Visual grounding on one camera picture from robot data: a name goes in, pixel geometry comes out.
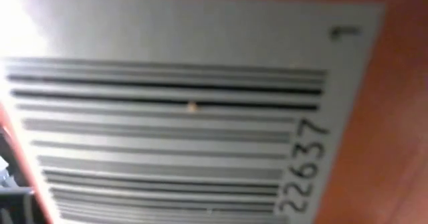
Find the printed number 22637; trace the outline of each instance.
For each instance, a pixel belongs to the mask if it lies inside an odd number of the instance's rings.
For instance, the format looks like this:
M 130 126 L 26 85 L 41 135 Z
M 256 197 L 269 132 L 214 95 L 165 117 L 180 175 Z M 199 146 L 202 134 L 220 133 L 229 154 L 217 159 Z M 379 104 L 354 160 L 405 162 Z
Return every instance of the printed number 22637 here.
M 330 131 L 321 128 L 315 125 L 313 122 L 303 118 L 299 121 L 296 136 L 297 140 L 294 143 L 292 149 L 292 158 L 296 159 L 298 157 L 307 158 L 308 160 L 301 165 L 293 165 L 291 164 L 288 167 L 288 170 L 298 179 L 302 181 L 310 181 L 316 177 L 318 174 L 318 165 L 316 160 L 321 159 L 324 156 L 324 145 L 319 141 L 309 141 L 308 143 L 302 143 L 299 138 L 302 138 L 307 131 L 315 132 L 316 134 L 325 135 Z M 301 197 L 310 197 L 312 194 L 312 190 L 314 185 L 312 181 L 310 181 L 307 185 L 303 185 L 301 182 L 288 182 L 285 183 L 282 187 L 282 194 L 284 198 L 278 203 L 278 210 L 284 212 L 286 207 L 290 207 L 295 212 L 304 213 L 308 208 L 309 203 L 307 201 L 303 201 L 297 203 L 297 201 L 291 200 L 288 196 L 292 191 L 295 191 Z

